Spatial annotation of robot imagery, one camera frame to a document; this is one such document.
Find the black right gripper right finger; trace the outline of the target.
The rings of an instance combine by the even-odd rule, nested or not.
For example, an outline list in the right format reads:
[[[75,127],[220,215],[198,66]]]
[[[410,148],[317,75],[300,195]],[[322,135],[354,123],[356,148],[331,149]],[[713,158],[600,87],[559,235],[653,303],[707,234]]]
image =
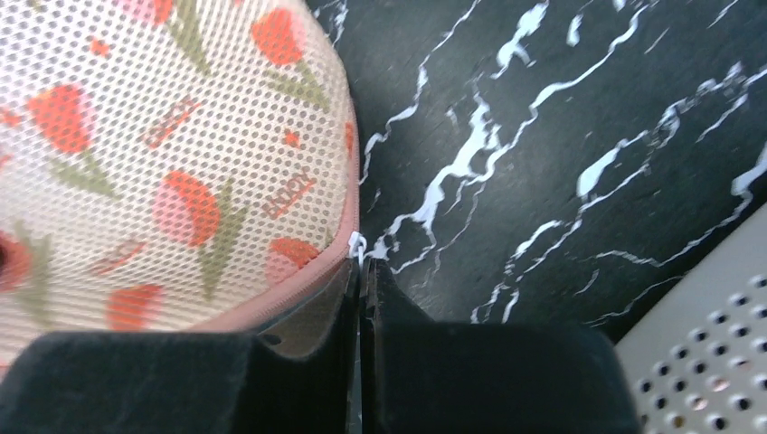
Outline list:
[[[639,433],[610,340],[578,325],[430,319],[368,260],[360,294],[365,433]]]

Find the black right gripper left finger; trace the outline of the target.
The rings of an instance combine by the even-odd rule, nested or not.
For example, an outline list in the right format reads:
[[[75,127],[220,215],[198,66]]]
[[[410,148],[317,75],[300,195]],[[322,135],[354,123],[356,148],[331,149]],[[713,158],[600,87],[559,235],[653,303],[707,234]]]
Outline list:
[[[357,303],[346,260],[316,295],[230,333],[56,332],[1,383],[4,433],[344,433]]]

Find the peach patterned mesh laundry bag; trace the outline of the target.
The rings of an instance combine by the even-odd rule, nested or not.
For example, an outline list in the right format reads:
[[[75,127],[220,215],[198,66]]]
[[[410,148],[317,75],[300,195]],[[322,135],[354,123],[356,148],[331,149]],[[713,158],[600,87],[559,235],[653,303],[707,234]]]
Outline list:
[[[345,68],[302,1],[1,4],[1,365],[54,331],[230,331],[359,233]]]

